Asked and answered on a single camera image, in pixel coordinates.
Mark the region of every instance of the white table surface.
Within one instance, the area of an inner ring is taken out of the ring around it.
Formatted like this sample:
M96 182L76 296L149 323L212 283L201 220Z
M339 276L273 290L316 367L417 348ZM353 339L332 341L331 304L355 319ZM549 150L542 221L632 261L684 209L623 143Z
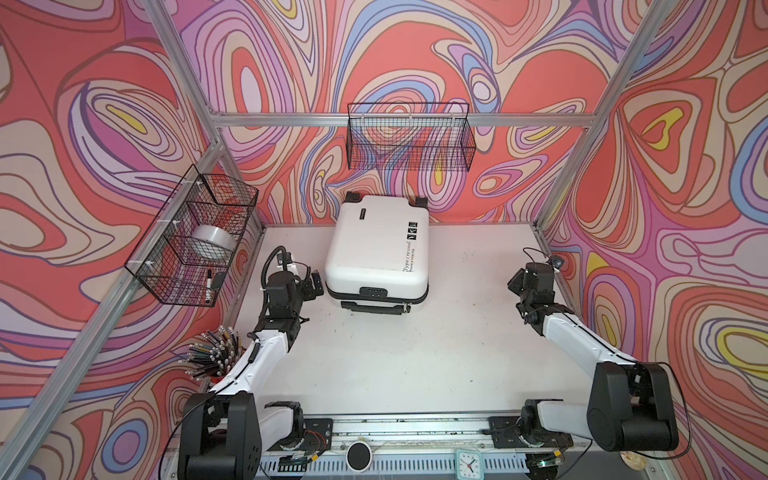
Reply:
M512 275L530 261L522 247L538 248L531 227L430 229L424 307L391 316L351 313L333 305L328 294L304 303L302 316L310 321L267 380L260 402L299 401L306 414L352 414L517 410L526 399L588 401L587 375L523 324L518 298L507 290ZM266 230L235 325L244 339L261 310L266 256L284 245L324 280L332 235L333 226ZM276 268L273 261L270 273Z

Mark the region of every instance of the wire mesh basket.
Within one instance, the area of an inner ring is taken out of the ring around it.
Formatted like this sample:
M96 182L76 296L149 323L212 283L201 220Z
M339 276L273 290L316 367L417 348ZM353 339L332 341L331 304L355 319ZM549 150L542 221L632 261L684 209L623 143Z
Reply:
M469 104L359 102L347 105L350 170L469 171L475 136Z
M256 207L256 188L227 175L200 174L197 170L195 173L184 202L147 256L126 262L126 268L165 304L216 304L237 245ZM176 191L184 181L179 182ZM130 262L140 266L132 270Z

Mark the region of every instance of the black round device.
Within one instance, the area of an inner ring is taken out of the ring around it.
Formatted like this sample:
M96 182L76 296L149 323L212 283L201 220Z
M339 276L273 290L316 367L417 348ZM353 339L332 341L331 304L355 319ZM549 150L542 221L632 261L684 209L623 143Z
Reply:
M365 442L355 442L346 451L346 464L354 472L364 472L371 466L373 453Z

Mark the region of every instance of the clock hands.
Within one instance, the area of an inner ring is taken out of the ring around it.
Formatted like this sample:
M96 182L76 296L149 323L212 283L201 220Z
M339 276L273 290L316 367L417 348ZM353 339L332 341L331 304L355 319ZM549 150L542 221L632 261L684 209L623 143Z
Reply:
M469 468L469 471L472 472L472 473L475 473L475 470L472 468L472 464L475 463L475 460L477 460L477 459L473 458L470 463L463 462L464 465L467 465L467 468Z

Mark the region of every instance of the psychedelic patterned wall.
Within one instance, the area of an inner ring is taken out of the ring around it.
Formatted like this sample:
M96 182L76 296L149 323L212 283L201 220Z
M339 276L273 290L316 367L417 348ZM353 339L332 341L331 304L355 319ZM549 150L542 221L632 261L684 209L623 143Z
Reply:
M590 327L677 373L680 478L768 478L766 78L767 3L680 2L545 224Z
M215 111L346 112L469 101L474 112L591 112L644 1L187 0L174 21ZM530 221L579 129L479 128L469 174L350 172L344 128L223 135L270 223L329 222L348 190L429 198L434 221Z
M0 442L206 146L137 0L0 0ZM252 243L213 309L136 296L27 478L148 476Z
M532 221L581 133L567 127L475 129L478 151L466 171L350 171L346 128L285 127L268 136L232 127L230 149L260 190L266 223L336 221L348 191L429 199L432 221Z

